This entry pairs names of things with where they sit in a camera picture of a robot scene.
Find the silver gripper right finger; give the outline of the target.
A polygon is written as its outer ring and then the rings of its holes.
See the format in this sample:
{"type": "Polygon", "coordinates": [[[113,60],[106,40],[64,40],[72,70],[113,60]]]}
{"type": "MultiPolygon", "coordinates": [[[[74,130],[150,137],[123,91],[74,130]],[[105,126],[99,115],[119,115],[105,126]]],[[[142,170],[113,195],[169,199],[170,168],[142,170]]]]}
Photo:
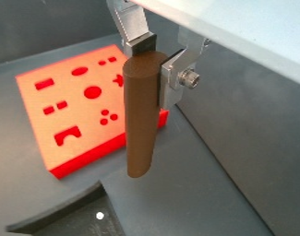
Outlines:
{"type": "Polygon", "coordinates": [[[200,80],[196,72],[197,59],[210,40],[179,27],[178,42],[183,49],[175,52],[161,65],[159,107],[167,110],[181,99],[185,88],[193,89],[200,80]]]}

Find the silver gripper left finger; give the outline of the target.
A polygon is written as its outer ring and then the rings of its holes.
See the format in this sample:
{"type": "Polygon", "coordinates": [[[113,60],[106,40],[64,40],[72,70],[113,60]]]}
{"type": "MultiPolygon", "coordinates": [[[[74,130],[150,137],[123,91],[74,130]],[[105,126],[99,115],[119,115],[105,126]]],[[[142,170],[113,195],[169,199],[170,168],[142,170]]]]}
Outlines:
{"type": "Polygon", "coordinates": [[[143,7],[129,0],[106,0],[122,38],[123,53],[131,57],[155,50],[157,35],[150,32],[143,7]]]}

